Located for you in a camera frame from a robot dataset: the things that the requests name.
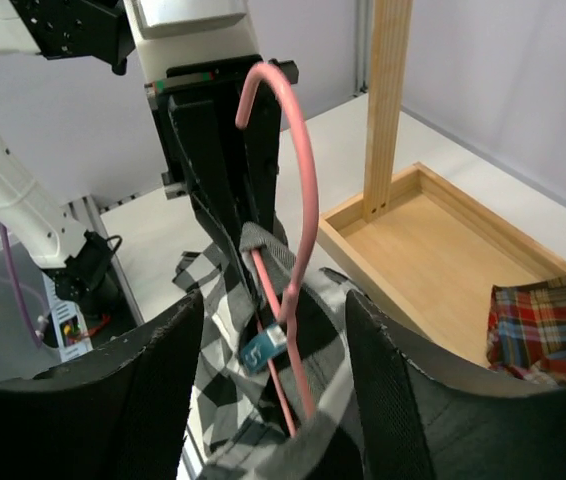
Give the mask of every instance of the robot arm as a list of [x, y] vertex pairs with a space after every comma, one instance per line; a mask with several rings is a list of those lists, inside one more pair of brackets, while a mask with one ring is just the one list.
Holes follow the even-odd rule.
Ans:
[[[111, 0], [0, 0], [0, 54], [48, 59], [91, 55], [125, 73], [134, 42], [125, 10]], [[0, 222], [53, 281], [57, 296], [85, 315], [108, 313], [121, 298], [112, 249], [65, 213], [0, 135]]]
[[[281, 111], [262, 88], [250, 126], [234, 126], [245, 76], [262, 61], [246, 0], [0, 0], [0, 54], [94, 56], [124, 74], [134, 48], [166, 157], [166, 192], [189, 194], [199, 223], [252, 288], [238, 245], [247, 221], [273, 230]], [[296, 66], [276, 64], [295, 83]], [[87, 314], [116, 300], [107, 240], [65, 216], [1, 137], [0, 221], [59, 298]]]

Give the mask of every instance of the red plaid fabric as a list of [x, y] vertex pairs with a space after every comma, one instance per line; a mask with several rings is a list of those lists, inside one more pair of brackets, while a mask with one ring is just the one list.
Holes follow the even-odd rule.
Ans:
[[487, 358], [492, 370], [566, 385], [566, 277], [492, 289]]

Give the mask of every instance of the label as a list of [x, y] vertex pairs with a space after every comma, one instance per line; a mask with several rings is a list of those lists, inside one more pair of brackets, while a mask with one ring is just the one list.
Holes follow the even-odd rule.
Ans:
[[243, 350], [241, 361], [250, 375], [260, 372], [267, 365], [267, 361], [279, 356], [287, 349], [287, 337], [279, 324], [267, 327]]

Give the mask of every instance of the black and white checkered fabric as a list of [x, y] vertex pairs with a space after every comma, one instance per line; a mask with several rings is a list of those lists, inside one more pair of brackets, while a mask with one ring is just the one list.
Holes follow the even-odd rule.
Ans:
[[[256, 225], [247, 224], [241, 250], [260, 248], [277, 293], [289, 282], [294, 255]], [[250, 298], [214, 245], [188, 252], [174, 283], [200, 288], [205, 324], [193, 398], [197, 402], [205, 453], [203, 479], [363, 478], [364, 446], [345, 335], [345, 299], [356, 289], [329, 269], [309, 272], [300, 296], [298, 344], [317, 411], [304, 419], [287, 355], [275, 360], [279, 377], [301, 425], [286, 433], [269, 371], [248, 375], [238, 352], [256, 333], [255, 313], [273, 321], [264, 296]]]

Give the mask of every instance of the wooden post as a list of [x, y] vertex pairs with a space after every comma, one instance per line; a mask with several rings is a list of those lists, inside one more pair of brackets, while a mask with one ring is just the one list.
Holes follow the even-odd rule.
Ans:
[[363, 218], [387, 211], [413, 0], [375, 0]]

